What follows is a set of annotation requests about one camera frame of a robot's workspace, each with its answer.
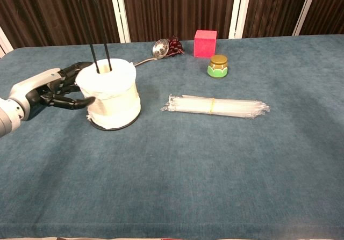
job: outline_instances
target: paper towel roll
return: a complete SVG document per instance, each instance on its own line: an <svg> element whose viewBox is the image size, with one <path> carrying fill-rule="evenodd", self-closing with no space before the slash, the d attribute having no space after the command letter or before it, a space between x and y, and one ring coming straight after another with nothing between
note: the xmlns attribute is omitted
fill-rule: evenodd
<svg viewBox="0 0 344 240"><path fill-rule="evenodd" d="M85 97L96 100L88 106L88 119L105 128L116 129L128 125L140 113L140 97L136 89L136 68L123 59L98 60L84 68L76 77L76 84Z"/></svg>

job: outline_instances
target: black metal rod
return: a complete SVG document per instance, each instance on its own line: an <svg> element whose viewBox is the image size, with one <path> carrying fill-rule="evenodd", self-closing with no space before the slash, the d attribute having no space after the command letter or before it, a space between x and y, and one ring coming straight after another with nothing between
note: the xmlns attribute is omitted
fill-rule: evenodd
<svg viewBox="0 0 344 240"><path fill-rule="evenodd" d="M98 64L97 64L95 50L94 50L93 44L92 44L92 35L91 35L91 32L90 32L89 24L87 23L87 20L86 20L86 15L85 15L85 12L84 12L84 8L82 6L81 0L77 0L77 2L78 2L79 12L81 14L82 23L83 23L84 28L86 29L86 35L87 35L87 38L88 38L87 40L89 41L89 45L90 45L90 48L91 48L93 60L94 60L94 62L96 64L96 67L97 67L97 73L100 74L99 67L98 67ZM109 63L109 68L110 68L110 71L112 71L112 67L111 67L111 63L110 63L110 57L109 57L109 51L108 51L108 46L106 44L107 41L108 41L108 38L106 37L106 33L105 33L105 29L104 29L104 23L103 23L103 19L102 19L102 16L101 16L101 12L99 10L99 6L98 6L97 1L96 0L92 0L92 2L93 2L94 6L96 8L98 27L99 27L99 29L101 31L102 40L104 42L104 48L105 48L106 58L107 58L107 61Z"/></svg>

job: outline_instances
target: black base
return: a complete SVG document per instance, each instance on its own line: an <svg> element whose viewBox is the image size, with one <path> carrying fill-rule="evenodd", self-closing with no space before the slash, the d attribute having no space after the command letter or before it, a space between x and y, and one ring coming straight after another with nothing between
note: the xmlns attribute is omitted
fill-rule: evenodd
<svg viewBox="0 0 344 240"><path fill-rule="evenodd" d="M140 113L137 115L136 118L134 118L133 121L131 121L131 122L128 123L127 125L122 126L122 127L118 127L118 128L111 128L111 129L105 129L105 128L102 127L102 126L97 125L96 123L94 123L94 122L92 121L92 119L90 119L89 121L90 121L91 125L93 125L95 128L97 128L97 129L99 129L99 130L102 130L102 131L117 131L117 130L121 130L121 129L123 129L123 128L129 126L129 125L131 125L132 123L134 123L134 122L138 119L139 115L140 115Z"/></svg>

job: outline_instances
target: brown curtain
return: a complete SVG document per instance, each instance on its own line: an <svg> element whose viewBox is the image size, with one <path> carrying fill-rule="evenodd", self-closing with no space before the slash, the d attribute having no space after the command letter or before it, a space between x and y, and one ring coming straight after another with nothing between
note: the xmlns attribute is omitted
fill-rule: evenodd
<svg viewBox="0 0 344 240"><path fill-rule="evenodd" d="M344 0L313 0L300 35L344 34Z"/></svg>
<svg viewBox="0 0 344 240"><path fill-rule="evenodd" d="M97 0L108 42L119 42L112 0ZM96 18L89 4L85 5ZM14 48L86 44L77 0L0 0L0 26ZM90 19L93 43L102 43Z"/></svg>
<svg viewBox="0 0 344 240"><path fill-rule="evenodd" d="M196 30L216 30L228 38L233 0L124 0L131 41L172 35L193 39Z"/></svg>
<svg viewBox="0 0 344 240"><path fill-rule="evenodd" d="M243 38L292 35L305 0L249 0Z"/></svg>

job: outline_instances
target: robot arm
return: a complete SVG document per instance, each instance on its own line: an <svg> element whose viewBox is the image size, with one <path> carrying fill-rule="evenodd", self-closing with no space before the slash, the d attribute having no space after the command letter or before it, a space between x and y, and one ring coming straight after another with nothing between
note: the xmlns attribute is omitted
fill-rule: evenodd
<svg viewBox="0 0 344 240"><path fill-rule="evenodd" d="M79 62L65 69L50 69L15 84L8 100L0 98L0 137L17 129L21 120L34 118L47 106L76 110L92 104L94 97L77 100L64 97L80 90L75 78L91 64Z"/></svg>

